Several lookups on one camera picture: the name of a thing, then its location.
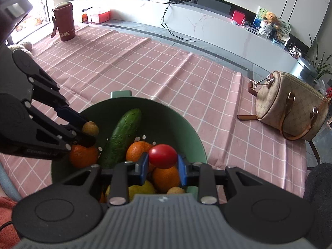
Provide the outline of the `orange mandarin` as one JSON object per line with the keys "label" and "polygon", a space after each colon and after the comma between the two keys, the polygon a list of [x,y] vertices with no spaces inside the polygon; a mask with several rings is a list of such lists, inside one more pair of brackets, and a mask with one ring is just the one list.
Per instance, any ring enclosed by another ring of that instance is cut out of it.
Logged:
{"label": "orange mandarin", "polygon": [[83,169],[96,164],[99,157],[99,150],[95,147],[85,147],[79,144],[73,145],[69,154],[69,160],[73,167]]}
{"label": "orange mandarin", "polygon": [[144,141],[137,141],[131,144],[126,153],[127,161],[138,161],[144,152],[148,153],[153,148],[152,144]]}
{"label": "orange mandarin", "polygon": [[153,185],[159,193],[167,193],[171,188],[181,184],[177,167],[169,169],[158,169],[153,171]]}
{"label": "orange mandarin", "polygon": [[101,204],[105,203],[105,195],[104,195],[103,192],[101,193],[101,197],[100,197],[99,203],[101,203]]}

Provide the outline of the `brown longan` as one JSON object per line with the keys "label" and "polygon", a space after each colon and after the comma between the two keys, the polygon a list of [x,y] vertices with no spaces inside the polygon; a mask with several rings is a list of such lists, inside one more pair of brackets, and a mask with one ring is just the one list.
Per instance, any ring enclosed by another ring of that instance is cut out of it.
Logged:
{"label": "brown longan", "polygon": [[184,194],[185,190],[181,187],[172,187],[167,191],[167,194]]}
{"label": "brown longan", "polygon": [[99,135],[99,127],[96,123],[88,121],[83,125],[82,132],[97,138]]}

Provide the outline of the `yellow-green pear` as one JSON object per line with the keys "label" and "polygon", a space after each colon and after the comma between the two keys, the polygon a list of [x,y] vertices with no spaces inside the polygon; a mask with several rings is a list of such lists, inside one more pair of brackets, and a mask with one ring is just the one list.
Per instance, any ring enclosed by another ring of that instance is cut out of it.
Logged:
{"label": "yellow-green pear", "polygon": [[136,194],[155,194],[155,188],[146,180],[142,186],[133,185],[128,187],[129,201],[131,202]]}

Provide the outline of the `green cucumber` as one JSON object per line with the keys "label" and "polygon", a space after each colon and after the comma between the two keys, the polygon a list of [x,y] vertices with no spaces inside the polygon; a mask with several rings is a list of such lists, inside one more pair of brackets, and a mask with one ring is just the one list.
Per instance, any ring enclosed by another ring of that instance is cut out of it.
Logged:
{"label": "green cucumber", "polygon": [[103,169],[112,169],[117,163],[125,160],[126,150],[136,138],[141,117],[140,109],[131,109],[118,121],[100,154],[100,163]]}

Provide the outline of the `red cherry tomato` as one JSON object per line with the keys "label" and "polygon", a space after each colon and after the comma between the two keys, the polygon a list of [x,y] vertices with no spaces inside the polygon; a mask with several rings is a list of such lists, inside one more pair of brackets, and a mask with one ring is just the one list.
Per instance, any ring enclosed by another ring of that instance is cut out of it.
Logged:
{"label": "red cherry tomato", "polygon": [[149,150],[149,162],[159,169],[169,169],[178,160],[176,150],[167,144],[158,144]]}

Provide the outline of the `pink checkered tablecloth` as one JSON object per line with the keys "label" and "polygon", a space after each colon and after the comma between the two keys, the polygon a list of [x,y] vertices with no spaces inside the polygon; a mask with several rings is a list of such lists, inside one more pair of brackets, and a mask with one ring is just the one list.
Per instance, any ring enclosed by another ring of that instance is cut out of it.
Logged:
{"label": "pink checkered tablecloth", "polygon": [[210,165],[237,166],[298,196],[307,176],[306,145],[259,121],[245,74],[148,37],[85,26],[74,39],[32,38],[35,61],[76,111],[129,90],[171,107],[197,131]]}

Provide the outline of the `beige fuzzy cloth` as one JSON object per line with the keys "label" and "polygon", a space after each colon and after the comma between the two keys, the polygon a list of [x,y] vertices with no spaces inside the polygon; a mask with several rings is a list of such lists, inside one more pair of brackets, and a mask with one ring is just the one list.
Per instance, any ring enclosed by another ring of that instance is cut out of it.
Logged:
{"label": "beige fuzzy cloth", "polygon": [[33,48],[33,45],[31,42],[22,42],[20,44],[12,44],[7,46],[11,51],[15,50],[21,50],[25,53],[27,53],[30,57],[33,57],[31,50]]}

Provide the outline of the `green plastic colander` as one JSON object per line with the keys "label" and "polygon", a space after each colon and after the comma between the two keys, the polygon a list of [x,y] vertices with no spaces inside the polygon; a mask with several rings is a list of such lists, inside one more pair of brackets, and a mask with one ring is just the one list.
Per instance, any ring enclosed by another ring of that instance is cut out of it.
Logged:
{"label": "green plastic colander", "polygon": [[[170,145],[178,155],[191,163],[207,163],[203,144],[190,123],[173,109],[153,100],[132,96],[114,97],[85,109],[81,115],[99,127],[96,145],[103,149],[118,121],[131,109],[140,109],[142,113],[136,138],[145,135],[156,144]],[[102,190],[110,187],[103,182],[102,170],[100,157],[96,164],[80,170],[74,168],[68,158],[54,161],[50,190],[54,195],[67,199],[98,199]]]}

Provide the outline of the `red TIME bottle sleeve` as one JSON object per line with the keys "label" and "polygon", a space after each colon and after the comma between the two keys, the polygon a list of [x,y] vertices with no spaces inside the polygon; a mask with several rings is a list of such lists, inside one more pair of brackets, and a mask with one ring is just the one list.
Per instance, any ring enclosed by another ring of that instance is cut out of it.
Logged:
{"label": "red TIME bottle sleeve", "polygon": [[65,42],[75,37],[73,5],[70,2],[59,3],[53,10],[52,22],[54,25],[51,38],[59,33],[60,39]]}

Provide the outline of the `beige monogram handbag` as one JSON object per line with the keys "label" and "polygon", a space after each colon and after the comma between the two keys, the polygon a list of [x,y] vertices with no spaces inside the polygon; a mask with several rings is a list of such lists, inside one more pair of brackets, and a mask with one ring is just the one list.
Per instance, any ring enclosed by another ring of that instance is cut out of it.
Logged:
{"label": "beige monogram handbag", "polygon": [[255,97],[255,114],[239,120],[258,120],[277,130],[289,141],[311,141],[328,115],[331,97],[286,72],[273,71],[259,82],[248,83]]}

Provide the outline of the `white marble TV cabinet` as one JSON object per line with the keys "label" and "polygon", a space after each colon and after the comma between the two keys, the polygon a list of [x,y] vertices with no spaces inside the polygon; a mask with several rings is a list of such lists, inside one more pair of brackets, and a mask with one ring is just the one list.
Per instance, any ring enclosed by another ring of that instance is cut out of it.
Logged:
{"label": "white marble TV cabinet", "polygon": [[272,44],[220,14],[186,4],[162,4],[146,0],[75,0],[74,16],[81,21],[83,9],[89,7],[111,12],[115,20],[161,27],[165,20],[173,32],[210,43],[265,69],[290,72],[297,60]]}

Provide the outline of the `silver pedal trash bin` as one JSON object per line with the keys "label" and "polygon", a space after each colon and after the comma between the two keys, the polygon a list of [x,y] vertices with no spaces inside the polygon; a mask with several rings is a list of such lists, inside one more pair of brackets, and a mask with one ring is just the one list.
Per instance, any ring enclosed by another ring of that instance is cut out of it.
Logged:
{"label": "silver pedal trash bin", "polygon": [[291,74],[302,80],[314,80],[317,76],[316,69],[303,57],[297,59]]}

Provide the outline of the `potted green plant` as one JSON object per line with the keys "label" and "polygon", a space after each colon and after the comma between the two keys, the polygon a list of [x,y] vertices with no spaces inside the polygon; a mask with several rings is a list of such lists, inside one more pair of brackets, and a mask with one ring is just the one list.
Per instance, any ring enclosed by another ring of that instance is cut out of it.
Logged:
{"label": "potted green plant", "polygon": [[319,80],[324,75],[331,75],[332,54],[328,55],[328,57],[325,57],[326,51],[324,51],[323,54],[320,55],[318,42],[314,42],[310,34],[309,38],[312,48],[312,55],[309,58],[309,62],[316,70],[315,80]]}

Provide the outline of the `red box on cabinet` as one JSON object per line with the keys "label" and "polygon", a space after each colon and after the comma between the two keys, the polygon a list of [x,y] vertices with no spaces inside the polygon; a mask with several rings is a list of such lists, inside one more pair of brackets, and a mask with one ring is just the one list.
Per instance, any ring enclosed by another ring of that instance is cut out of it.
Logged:
{"label": "red box on cabinet", "polygon": [[245,14],[235,10],[231,18],[231,23],[234,25],[242,26],[244,21],[245,21]]}

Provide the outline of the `teddy bear toy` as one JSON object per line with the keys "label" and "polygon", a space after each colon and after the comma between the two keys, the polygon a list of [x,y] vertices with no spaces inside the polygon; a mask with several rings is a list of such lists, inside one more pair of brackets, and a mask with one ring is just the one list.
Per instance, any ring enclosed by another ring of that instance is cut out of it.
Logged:
{"label": "teddy bear toy", "polygon": [[269,38],[273,29],[279,30],[279,26],[276,23],[277,16],[274,13],[267,11],[261,21],[260,29],[258,31],[259,35],[263,38]]}

